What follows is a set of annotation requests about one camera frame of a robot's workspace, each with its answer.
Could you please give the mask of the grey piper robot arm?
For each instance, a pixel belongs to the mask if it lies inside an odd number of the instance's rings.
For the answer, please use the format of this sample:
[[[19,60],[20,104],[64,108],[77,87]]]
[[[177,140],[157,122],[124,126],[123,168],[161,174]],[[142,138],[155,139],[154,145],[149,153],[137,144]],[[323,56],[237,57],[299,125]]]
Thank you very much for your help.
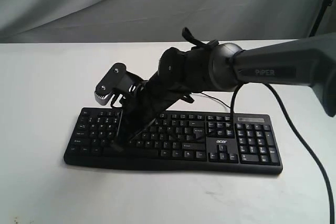
[[[234,43],[167,49],[157,72],[122,106],[112,147],[122,152],[163,111],[191,93],[233,92],[246,83],[310,87],[335,116],[335,33],[244,50]]]

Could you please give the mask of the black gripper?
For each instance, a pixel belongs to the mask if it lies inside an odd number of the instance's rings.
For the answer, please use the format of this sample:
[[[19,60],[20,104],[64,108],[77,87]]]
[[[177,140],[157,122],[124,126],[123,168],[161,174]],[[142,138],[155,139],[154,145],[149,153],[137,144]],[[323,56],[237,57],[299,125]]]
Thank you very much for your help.
[[[193,103],[191,92],[169,90],[154,74],[148,81],[143,81],[136,89],[135,97],[125,99],[119,113],[119,123],[112,149],[124,152],[124,145],[153,124],[155,118],[178,100]]]

